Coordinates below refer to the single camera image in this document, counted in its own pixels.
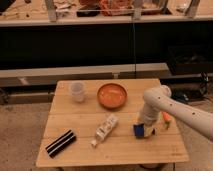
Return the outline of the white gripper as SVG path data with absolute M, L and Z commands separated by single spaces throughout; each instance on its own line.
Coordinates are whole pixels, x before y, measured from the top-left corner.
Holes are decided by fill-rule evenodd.
M 152 126 L 158 120 L 159 111 L 152 107 L 151 105 L 144 104 L 142 109 L 139 111 L 138 122 L 141 124 L 136 124 L 133 126 L 134 135 L 136 138 L 144 138 L 145 130 L 144 125 Z

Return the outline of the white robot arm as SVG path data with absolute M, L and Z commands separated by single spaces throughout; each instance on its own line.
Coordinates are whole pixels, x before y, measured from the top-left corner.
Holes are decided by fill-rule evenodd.
M 143 93 L 143 107 L 139 111 L 138 122 L 152 126 L 161 111 L 182 121 L 208 140 L 213 142 L 213 114 L 171 98 L 171 89 L 166 85 L 152 87 Z

